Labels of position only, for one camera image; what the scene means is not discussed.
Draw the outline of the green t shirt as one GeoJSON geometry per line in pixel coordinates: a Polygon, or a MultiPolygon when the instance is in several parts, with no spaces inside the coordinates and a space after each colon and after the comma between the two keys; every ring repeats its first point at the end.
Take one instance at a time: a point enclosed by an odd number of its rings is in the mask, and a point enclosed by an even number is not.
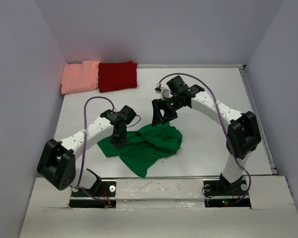
{"type": "Polygon", "coordinates": [[[177,153],[182,139],[182,133],[170,123],[156,126],[148,124],[139,130],[128,131],[128,143],[120,148],[111,145],[109,137],[97,145],[107,158],[119,157],[134,174],[144,178],[155,162],[177,153]]]}

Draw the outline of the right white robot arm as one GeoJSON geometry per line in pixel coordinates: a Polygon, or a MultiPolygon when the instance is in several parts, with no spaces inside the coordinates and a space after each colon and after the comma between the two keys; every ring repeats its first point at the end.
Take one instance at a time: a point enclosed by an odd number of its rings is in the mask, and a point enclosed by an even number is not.
{"type": "Polygon", "coordinates": [[[251,181],[245,168],[248,158],[261,142],[261,134],[256,115],[247,111],[242,113],[221,103],[209,86],[201,81],[198,85],[188,86],[182,79],[184,73],[172,73],[166,87],[158,82],[155,88],[160,99],[152,100],[152,126],[166,124],[178,117],[181,108],[189,107],[201,112],[218,123],[226,139],[228,159],[218,180],[204,183],[202,193],[206,198],[232,196],[241,190],[241,196],[249,194],[251,181]]]}

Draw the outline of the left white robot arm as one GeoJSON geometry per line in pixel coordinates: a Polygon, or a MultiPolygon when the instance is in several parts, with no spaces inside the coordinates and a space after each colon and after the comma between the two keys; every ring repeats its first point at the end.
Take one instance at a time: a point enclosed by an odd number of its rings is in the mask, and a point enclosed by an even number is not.
{"type": "Polygon", "coordinates": [[[129,106],[120,111],[106,110],[84,129],[60,141],[46,142],[40,157],[37,172],[57,190],[67,187],[80,189],[95,196],[101,189],[101,178],[84,164],[78,168],[75,163],[86,151],[102,139],[109,139],[110,146],[120,148],[127,142],[127,126],[137,116],[129,106]]]}

